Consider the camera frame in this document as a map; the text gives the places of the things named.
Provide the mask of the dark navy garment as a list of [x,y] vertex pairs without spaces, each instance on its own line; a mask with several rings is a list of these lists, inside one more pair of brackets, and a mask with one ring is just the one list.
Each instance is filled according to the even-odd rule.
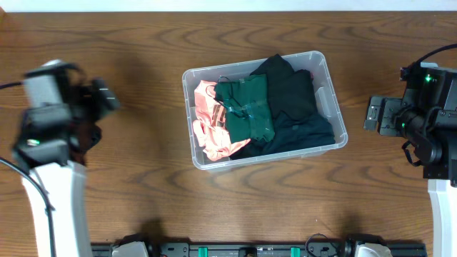
[[319,113],[313,113],[300,120],[293,120],[281,112],[273,121],[273,127],[275,136],[271,141],[252,139],[247,145],[231,154],[229,158],[238,160],[327,146],[336,142],[332,125]]

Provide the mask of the black sweater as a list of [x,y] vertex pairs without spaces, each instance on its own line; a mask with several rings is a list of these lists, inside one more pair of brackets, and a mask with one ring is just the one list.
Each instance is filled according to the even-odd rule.
[[318,112],[310,71],[295,71],[289,62],[276,54],[251,75],[266,75],[268,104],[274,119],[286,114],[298,121]]

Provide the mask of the clear plastic storage container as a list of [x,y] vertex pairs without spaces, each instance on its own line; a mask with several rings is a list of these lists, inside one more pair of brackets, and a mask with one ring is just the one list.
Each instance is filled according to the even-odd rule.
[[239,160],[222,158],[218,161],[210,161],[206,157],[204,149],[199,146],[197,137],[192,129],[192,123],[196,120],[194,90],[201,80],[215,81],[220,76],[226,76],[231,80],[242,79],[257,69],[265,60],[257,59],[253,61],[189,69],[183,73],[181,80],[184,90],[186,124],[189,130],[191,157],[196,168],[215,173],[270,161],[319,156],[327,151],[343,148],[347,144],[348,133],[341,115],[325,56],[320,51],[307,51],[298,54],[284,55],[283,58],[290,63],[294,70],[304,69],[313,74],[313,91],[316,97],[318,112],[332,125],[336,142],[327,146],[303,148],[296,151],[287,151]]

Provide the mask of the pink printed shirt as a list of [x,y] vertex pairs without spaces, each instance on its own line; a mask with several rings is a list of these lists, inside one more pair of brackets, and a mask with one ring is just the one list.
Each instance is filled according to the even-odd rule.
[[226,109],[214,98],[216,82],[201,80],[194,90],[196,120],[192,129],[198,144],[211,161],[229,157],[251,140],[231,142],[226,129]]

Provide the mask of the dark green shirt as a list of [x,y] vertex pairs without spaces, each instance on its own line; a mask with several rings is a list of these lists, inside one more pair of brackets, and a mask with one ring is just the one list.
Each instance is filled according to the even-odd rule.
[[215,99],[226,110],[225,127],[231,142],[253,139],[271,141],[275,136],[268,104],[268,82],[265,74],[218,82]]

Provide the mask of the black garment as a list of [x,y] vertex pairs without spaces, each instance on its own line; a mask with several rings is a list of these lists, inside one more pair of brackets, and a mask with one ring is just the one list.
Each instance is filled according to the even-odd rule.
[[70,137],[71,160],[86,165],[86,154],[101,140],[101,129],[94,123],[77,125]]

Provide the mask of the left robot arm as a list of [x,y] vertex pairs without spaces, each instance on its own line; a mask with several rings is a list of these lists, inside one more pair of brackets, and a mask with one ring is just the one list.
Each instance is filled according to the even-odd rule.
[[75,64],[26,73],[25,110],[12,148],[13,170],[31,205],[40,256],[91,256],[84,189],[87,151],[101,140],[97,122],[120,107],[102,79]]

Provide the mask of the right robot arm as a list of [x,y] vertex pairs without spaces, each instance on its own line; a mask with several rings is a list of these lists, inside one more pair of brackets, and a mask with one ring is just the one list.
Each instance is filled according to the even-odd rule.
[[401,69],[401,98],[371,96],[364,129],[402,137],[423,169],[433,212],[433,255],[456,255],[456,70],[416,62]]

